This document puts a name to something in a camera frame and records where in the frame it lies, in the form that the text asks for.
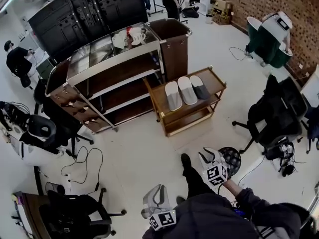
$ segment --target wall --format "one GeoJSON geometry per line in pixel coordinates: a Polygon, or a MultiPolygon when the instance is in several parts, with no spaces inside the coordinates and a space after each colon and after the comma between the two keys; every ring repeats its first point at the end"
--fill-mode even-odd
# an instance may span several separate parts
{"type": "Polygon", "coordinates": [[[283,10],[291,18],[291,50],[294,56],[289,61],[290,73],[302,78],[312,74],[319,63],[319,0],[229,0],[234,4],[234,24],[247,29],[246,18],[262,19],[264,15],[283,10]]]}
{"type": "MultiPolygon", "coordinates": [[[[32,92],[21,86],[19,78],[13,77],[5,64],[4,43],[11,40],[18,44],[21,29],[17,16],[9,8],[8,14],[0,18],[0,101],[20,102],[33,112],[35,103],[32,92]]],[[[33,167],[25,165],[1,136],[0,150],[0,238],[26,238],[10,217],[15,214],[11,194],[17,191],[37,193],[33,167]]]]}

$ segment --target white floor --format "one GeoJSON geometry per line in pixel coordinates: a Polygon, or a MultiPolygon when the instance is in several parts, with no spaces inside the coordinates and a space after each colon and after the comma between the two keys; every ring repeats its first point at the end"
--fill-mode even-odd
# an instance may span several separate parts
{"type": "MultiPolygon", "coordinates": [[[[154,14],[150,20],[162,17],[166,17],[166,13],[154,14]]],[[[171,207],[176,206],[176,196],[187,196],[187,184],[182,176],[180,162],[181,153],[188,153],[193,166],[200,171],[197,153],[203,147],[220,149],[231,146],[242,149],[250,140],[247,130],[235,128],[231,122],[247,121],[248,110],[262,96],[272,68],[262,68],[258,62],[249,59],[238,61],[231,55],[230,47],[244,49],[249,39],[230,25],[208,25],[201,16],[198,19],[189,19],[187,26],[193,30],[188,44],[189,72],[213,65],[214,72],[227,82],[227,89],[212,119],[167,138],[161,125],[156,122],[155,114],[149,113],[120,126],[118,133],[109,130],[92,135],[83,129],[81,134],[93,138],[95,144],[80,141],[76,145],[77,150],[86,146],[88,149],[99,148],[103,152],[100,184],[108,190],[104,205],[110,213],[120,212],[122,209],[128,212],[124,217],[112,219],[112,228],[117,231],[115,238],[118,239],[142,238],[149,227],[148,221],[140,214],[143,208],[142,199],[152,187],[160,183],[167,187],[171,207]]],[[[234,53],[239,58],[244,56],[238,51],[234,53]]],[[[279,80],[288,76],[284,68],[274,69],[272,73],[279,80]]],[[[242,181],[242,186],[252,188],[256,195],[271,203],[292,202],[307,208],[315,196],[314,186],[319,180],[319,155],[315,146],[306,155],[306,145],[306,140],[295,143],[296,161],[306,162],[296,164],[298,173],[283,178],[273,163],[264,160],[262,165],[242,181]]],[[[242,167],[233,178],[236,182],[262,161],[261,151],[262,147],[254,143],[242,155],[242,167]]],[[[85,152],[79,153],[79,161],[84,157],[85,152]]],[[[60,171],[63,166],[72,162],[72,158],[64,155],[43,166],[42,172],[49,177],[50,182],[65,184],[65,177],[60,175],[60,171]]],[[[88,159],[87,181],[81,185],[72,183],[73,194],[86,194],[94,190],[100,162],[101,155],[93,150],[88,159]]],[[[70,173],[73,180],[83,181],[85,165],[76,164],[66,168],[64,172],[70,173]]],[[[46,178],[42,176],[41,179],[44,185],[46,178]]],[[[92,196],[97,199],[98,194],[99,192],[92,196]]],[[[223,189],[221,194],[228,196],[223,189]]]]}

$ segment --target slipper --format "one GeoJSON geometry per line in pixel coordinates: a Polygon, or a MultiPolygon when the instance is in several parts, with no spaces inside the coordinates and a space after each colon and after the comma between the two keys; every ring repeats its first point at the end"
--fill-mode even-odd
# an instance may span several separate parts
{"type": "Polygon", "coordinates": [[[210,93],[208,92],[207,88],[205,87],[203,81],[196,75],[191,76],[190,81],[194,87],[194,91],[199,99],[209,99],[210,93]]]}
{"type": "Polygon", "coordinates": [[[183,77],[180,77],[177,82],[181,90],[181,93],[183,95],[184,102],[188,105],[196,104],[198,99],[197,99],[197,96],[195,95],[190,79],[186,76],[183,76],[183,77]]]}
{"type": "Polygon", "coordinates": [[[178,92],[177,82],[169,82],[165,86],[169,109],[173,112],[181,108],[182,101],[178,92]]]}

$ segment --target black pants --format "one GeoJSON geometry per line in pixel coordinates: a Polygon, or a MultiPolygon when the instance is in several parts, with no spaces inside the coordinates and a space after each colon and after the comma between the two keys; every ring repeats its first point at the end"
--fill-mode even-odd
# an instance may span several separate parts
{"type": "Polygon", "coordinates": [[[246,51],[252,53],[256,49],[262,48],[262,59],[266,64],[269,64],[275,57],[279,46],[279,41],[270,32],[260,26],[254,39],[246,46],[246,51]]]}
{"type": "Polygon", "coordinates": [[[179,20],[179,10],[177,9],[176,6],[166,6],[165,8],[167,10],[168,18],[175,18],[179,20]]]}
{"type": "Polygon", "coordinates": [[[210,187],[203,182],[203,179],[198,174],[198,172],[194,168],[189,168],[184,170],[183,176],[186,177],[186,181],[188,183],[188,197],[194,197],[204,193],[213,193],[214,191],[210,189],[210,187]]]}

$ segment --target black screen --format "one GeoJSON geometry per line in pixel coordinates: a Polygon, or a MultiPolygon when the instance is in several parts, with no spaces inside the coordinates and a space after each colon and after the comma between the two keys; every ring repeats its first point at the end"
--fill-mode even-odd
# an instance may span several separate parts
{"type": "Polygon", "coordinates": [[[86,0],[92,17],[81,1],[55,0],[29,20],[44,49],[57,62],[97,38],[148,20],[143,0],[86,0]]]}

